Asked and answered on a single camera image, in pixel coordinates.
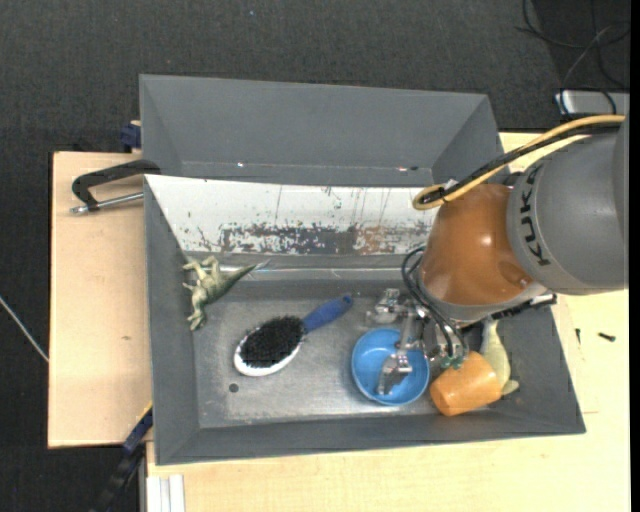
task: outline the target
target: green toy dinosaur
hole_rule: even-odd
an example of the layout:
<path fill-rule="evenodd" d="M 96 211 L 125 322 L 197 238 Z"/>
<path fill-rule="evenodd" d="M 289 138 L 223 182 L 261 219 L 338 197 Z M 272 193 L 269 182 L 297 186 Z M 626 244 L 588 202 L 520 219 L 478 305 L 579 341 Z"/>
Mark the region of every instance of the green toy dinosaur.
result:
<path fill-rule="evenodd" d="M 268 261 L 265 261 L 259 265 L 249 265 L 230 272 L 222 272 L 215 256 L 209 256 L 201 262 L 194 260 L 184 265 L 182 267 L 184 270 L 194 270 L 198 276 L 195 286 L 182 283 L 185 288 L 191 291 L 193 313 L 187 317 L 187 320 L 191 322 L 190 329 L 195 331 L 205 323 L 204 306 L 217 301 L 241 278 L 252 270 L 264 267 L 267 263 Z M 203 267 L 209 265 L 211 265 L 211 270 L 207 272 Z"/>

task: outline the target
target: dark floor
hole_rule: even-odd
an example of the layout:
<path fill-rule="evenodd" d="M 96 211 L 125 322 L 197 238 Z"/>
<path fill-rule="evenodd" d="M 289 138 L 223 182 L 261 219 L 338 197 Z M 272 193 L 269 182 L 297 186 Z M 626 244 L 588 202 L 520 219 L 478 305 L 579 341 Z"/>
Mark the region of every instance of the dark floor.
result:
<path fill-rule="evenodd" d="M 141 72 L 482 92 L 501 130 L 559 124 L 559 87 L 630 87 L 630 0 L 526 2 L 537 36 L 503 0 L 3 4 L 0 295 L 45 347 L 48 154 L 121 151 Z M 88 510 L 118 449 L 46 450 L 47 365 L 4 310 L 0 362 L 0 512 Z"/>

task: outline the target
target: yellow object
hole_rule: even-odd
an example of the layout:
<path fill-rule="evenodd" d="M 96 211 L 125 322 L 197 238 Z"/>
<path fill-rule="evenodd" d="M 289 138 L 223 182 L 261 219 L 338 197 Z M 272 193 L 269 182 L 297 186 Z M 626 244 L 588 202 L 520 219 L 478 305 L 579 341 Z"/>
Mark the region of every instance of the yellow object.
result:
<path fill-rule="evenodd" d="M 606 115 L 597 115 L 597 116 L 589 116 L 589 117 L 583 117 L 581 119 L 576 119 L 575 121 L 570 121 L 568 123 L 562 124 L 560 126 L 557 126 L 551 130 L 549 130 L 548 132 L 543 133 L 542 135 L 536 137 L 535 139 L 533 139 L 532 141 L 524 144 L 523 146 L 521 146 L 519 149 L 526 149 L 530 146 L 534 146 L 536 144 L 540 144 L 542 142 L 545 142 L 557 135 L 561 135 L 565 132 L 574 130 L 576 128 L 580 128 L 582 126 L 589 126 L 589 125 L 595 125 L 598 123 L 622 123 L 625 119 L 625 116 L 623 115 L 614 115 L 614 114 L 606 114 Z M 498 173 L 499 171 L 501 171 L 506 165 L 508 165 L 509 162 L 506 162 L 504 164 L 498 165 L 497 167 L 494 167 L 493 169 L 488 170 L 487 172 L 485 172 L 484 174 L 478 176 L 477 178 L 474 178 L 473 180 L 470 180 L 468 183 L 466 183 L 464 186 L 460 187 L 459 189 L 452 191 L 450 193 L 446 193 L 445 194 L 435 200 L 435 201 L 430 201 L 428 203 L 423 203 L 422 199 L 427 196 L 428 194 L 430 194 L 431 192 L 434 192 L 438 189 L 444 189 L 444 185 L 431 185 L 430 187 L 426 187 L 424 189 L 422 189 L 414 198 L 412 201 L 412 205 L 416 210 L 430 210 L 431 208 L 435 208 L 436 206 L 442 206 L 444 203 L 449 202 L 449 201 L 453 201 L 454 199 L 459 198 L 460 196 L 462 196 L 463 194 L 467 193 L 469 190 L 471 190 L 472 188 L 474 188 L 475 186 L 479 185 L 480 183 L 485 182 L 486 180 L 488 180 L 491 176 L 493 176 L 494 174 Z"/>
<path fill-rule="evenodd" d="M 455 416 L 499 400 L 502 386 L 493 367 L 471 351 L 459 370 L 448 368 L 429 388 L 431 399 L 445 416 Z"/>
<path fill-rule="evenodd" d="M 511 364 L 507 351 L 498 336 L 498 321 L 493 319 L 485 320 L 482 333 L 482 346 L 480 354 L 493 367 L 498 377 L 502 389 L 502 396 L 512 393 L 518 389 L 519 384 L 511 380 Z"/>

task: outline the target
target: black cable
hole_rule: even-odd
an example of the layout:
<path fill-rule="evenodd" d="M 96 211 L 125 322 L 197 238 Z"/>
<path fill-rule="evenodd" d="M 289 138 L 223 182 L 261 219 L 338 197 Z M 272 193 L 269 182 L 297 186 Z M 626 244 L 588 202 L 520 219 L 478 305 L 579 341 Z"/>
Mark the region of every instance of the black cable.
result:
<path fill-rule="evenodd" d="M 590 2 L 590 7 L 591 7 L 591 26 L 593 27 L 593 31 L 594 33 L 598 33 L 598 22 L 596 19 L 596 7 L 595 7 L 595 2 L 594 0 L 591 0 Z M 626 32 L 624 32 L 623 34 L 621 34 L 617 39 L 612 39 L 611 41 L 609 41 L 609 44 L 613 44 L 613 42 L 618 42 L 621 41 L 622 39 L 624 39 L 627 34 L 631 33 L 631 24 L 629 24 L 629 30 L 627 30 Z M 609 72 L 607 71 L 605 65 L 604 65 L 604 61 L 602 59 L 602 48 L 603 45 L 597 45 L 596 47 L 596 58 L 598 61 L 598 67 L 600 68 L 600 72 L 605 76 L 605 78 L 607 78 L 607 80 L 609 80 L 611 83 L 617 85 L 619 88 L 624 89 L 624 84 L 622 82 L 620 82 L 619 80 L 616 80 L 614 77 L 612 77 Z"/>
<path fill-rule="evenodd" d="M 533 22 L 531 21 L 531 18 L 529 16 L 529 11 L 527 9 L 527 0 L 523 0 L 522 1 L 522 17 L 524 19 L 524 22 L 526 24 L 526 28 L 522 28 L 522 27 L 516 27 L 516 30 L 519 30 L 521 32 L 530 34 L 532 36 L 537 37 L 538 39 L 544 41 L 545 43 L 548 43 L 550 45 L 553 46 L 558 46 L 560 48 L 568 48 L 568 49 L 573 49 L 573 50 L 582 50 L 582 53 L 578 56 L 578 58 L 574 61 L 574 63 L 571 65 L 571 67 L 569 68 L 568 72 L 565 74 L 563 80 L 561 81 L 561 85 L 559 88 L 559 107 L 560 107 L 560 113 L 562 114 L 562 116 L 566 119 L 576 119 L 579 116 L 573 115 L 569 112 L 569 110 L 567 109 L 565 100 L 564 100 L 564 92 L 568 89 L 567 87 L 567 83 L 569 80 L 569 77 L 575 72 L 577 66 L 586 58 L 587 54 L 592 51 L 595 50 L 595 54 L 596 54 L 596 62 L 598 64 L 598 68 L 600 70 L 600 72 L 602 73 L 602 75 L 609 80 L 612 84 L 614 84 L 616 87 L 618 87 L 619 89 L 622 90 L 627 90 L 628 87 L 625 87 L 624 83 L 622 83 L 620 80 L 617 80 L 616 78 L 614 78 L 606 69 L 606 66 L 604 64 L 604 59 L 602 57 L 602 49 L 606 48 L 608 46 L 611 46 L 613 44 L 616 44 L 620 41 L 622 41 L 623 39 L 625 39 L 630 33 L 631 33 L 631 23 L 628 21 L 615 21 L 609 25 L 607 25 L 604 29 L 602 30 L 598 30 L 598 22 L 597 22 L 597 16 L 596 16 L 596 9 L 595 9 L 595 2 L 594 0 L 590 0 L 589 5 L 590 5 L 590 15 L 591 15 L 591 26 L 593 28 L 593 32 L 594 32 L 594 36 L 591 39 L 591 41 L 589 41 L 589 43 L 587 45 L 583 45 L 583 44 L 577 44 L 577 43 L 571 43 L 571 42 L 567 42 L 567 41 L 560 41 L 557 39 L 552 39 L 549 36 L 547 36 L 546 34 L 542 33 L 540 30 L 536 29 L 533 25 Z M 606 41 L 602 41 L 603 36 L 609 32 L 611 29 L 613 29 L 614 27 L 620 26 L 620 25 L 628 25 L 629 28 L 627 30 L 625 30 L 623 33 L 619 34 L 616 37 L 612 37 Z M 602 88 L 594 88 L 594 87 L 590 87 L 590 86 L 580 86 L 578 87 L 578 89 L 587 89 L 587 90 L 594 90 L 597 92 L 600 92 L 602 95 L 604 95 L 605 99 L 609 102 L 609 104 L 611 105 L 611 113 L 612 114 L 616 114 L 617 113 L 617 107 L 615 104 L 615 101 L 613 100 L 613 98 L 611 97 L 611 94 L 607 91 L 607 90 L 603 90 Z"/>
<path fill-rule="evenodd" d="M 508 163 L 524 155 L 532 153 L 533 151 L 536 151 L 545 146 L 554 144 L 558 141 L 567 139 L 569 137 L 573 137 L 575 135 L 583 135 L 585 133 L 588 133 L 590 135 L 596 135 L 599 133 L 613 132 L 618 130 L 619 128 L 620 128 L 620 123 L 615 123 L 615 122 L 604 122 L 604 123 L 598 123 L 598 124 L 590 124 L 587 126 L 578 126 L 576 128 L 567 130 L 553 137 L 549 137 L 548 139 L 540 141 L 537 144 L 516 148 L 512 151 L 505 153 L 504 155 L 499 156 L 498 158 L 495 158 L 494 160 L 483 165 L 479 169 L 476 169 L 469 176 L 461 180 L 459 183 L 453 185 L 452 187 L 449 187 L 446 190 L 443 187 L 439 187 L 436 190 L 426 193 L 424 196 L 420 198 L 420 204 L 424 205 L 432 201 L 444 199 L 446 196 L 453 194 L 454 192 L 460 190 L 463 187 L 466 187 L 467 185 L 469 185 L 469 183 L 476 181 L 477 179 L 495 170 L 496 168 L 503 165 L 507 165 Z"/>
<path fill-rule="evenodd" d="M 427 308 L 427 310 L 431 314 L 431 317 L 433 318 L 433 321 L 440 328 L 440 331 L 442 332 L 445 338 L 445 341 L 447 343 L 448 356 L 450 358 L 455 357 L 455 348 L 454 348 L 453 340 L 449 335 L 448 329 L 450 329 L 451 332 L 453 332 L 453 334 L 458 338 L 466 354 L 466 352 L 468 351 L 467 346 L 460 331 L 451 322 L 449 322 L 449 320 L 447 320 L 447 318 L 442 313 L 440 313 L 438 308 L 429 300 L 429 298 L 422 292 L 419 285 L 413 280 L 413 277 L 412 277 L 413 273 L 417 269 L 421 260 L 418 258 L 411 265 L 411 267 L 409 267 L 409 261 L 418 253 L 424 252 L 424 250 L 425 250 L 424 246 L 417 247 L 416 249 L 413 249 L 405 256 L 401 266 L 402 280 L 404 281 L 405 286 L 407 287 L 407 290 L 409 291 L 413 299 L 416 300 L 419 304 L 421 304 L 425 308 Z"/>

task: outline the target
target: white cable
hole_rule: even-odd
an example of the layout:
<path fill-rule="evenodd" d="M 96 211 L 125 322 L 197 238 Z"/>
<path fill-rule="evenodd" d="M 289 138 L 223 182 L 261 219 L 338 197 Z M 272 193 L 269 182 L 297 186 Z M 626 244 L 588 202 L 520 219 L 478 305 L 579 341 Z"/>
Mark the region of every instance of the white cable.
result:
<path fill-rule="evenodd" d="M 33 348 L 35 348 L 38 351 L 38 354 L 40 354 L 42 356 L 42 359 L 44 359 L 48 363 L 49 362 L 49 356 L 47 355 L 47 353 L 44 350 L 42 350 L 42 347 L 38 344 L 38 342 L 35 340 L 35 338 L 33 336 L 31 336 L 31 333 L 29 331 L 27 331 L 27 328 L 20 321 L 20 319 L 18 318 L 18 315 L 16 315 L 13 312 L 13 310 L 9 307 L 9 304 L 7 304 L 4 301 L 4 299 L 2 298 L 2 295 L 0 295 L 0 304 L 2 304 L 4 306 L 4 309 L 7 310 L 7 313 L 9 313 L 9 315 L 11 316 L 11 318 L 13 318 L 15 323 L 18 324 L 18 327 L 20 327 L 20 329 L 22 330 L 24 335 L 27 337 L 29 342 L 33 345 Z"/>

